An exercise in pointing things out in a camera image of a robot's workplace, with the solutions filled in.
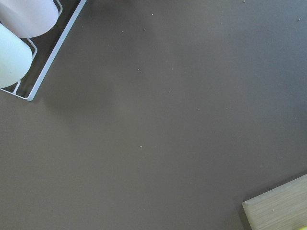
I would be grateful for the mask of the pink plastic cup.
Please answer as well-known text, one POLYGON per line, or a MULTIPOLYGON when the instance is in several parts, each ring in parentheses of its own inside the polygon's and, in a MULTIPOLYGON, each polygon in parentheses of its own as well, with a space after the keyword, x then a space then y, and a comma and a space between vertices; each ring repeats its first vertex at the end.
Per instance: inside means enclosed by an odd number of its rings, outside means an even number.
POLYGON ((0 22, 20 38, 45 34, 53 28, 59 11, 52 0, 2 0, 0 22))

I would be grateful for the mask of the white plastic cup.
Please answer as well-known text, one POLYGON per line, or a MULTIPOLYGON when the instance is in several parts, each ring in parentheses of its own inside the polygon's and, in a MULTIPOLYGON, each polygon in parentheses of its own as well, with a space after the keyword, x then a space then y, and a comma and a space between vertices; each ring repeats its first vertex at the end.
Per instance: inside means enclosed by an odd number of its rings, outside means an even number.
POLYGON ((17 83, 29 71, 33 60, 31 48, 8 30, 0 26, 0 87, 17 83))

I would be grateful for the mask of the bamboo cutting board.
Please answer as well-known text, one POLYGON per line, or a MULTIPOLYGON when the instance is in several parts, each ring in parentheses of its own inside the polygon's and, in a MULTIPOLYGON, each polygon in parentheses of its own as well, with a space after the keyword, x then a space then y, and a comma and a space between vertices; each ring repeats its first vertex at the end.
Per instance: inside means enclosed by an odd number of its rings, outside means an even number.
POLYGON ((242 207, 253 230, 305 230, 307 176, 244 201, 242 207))

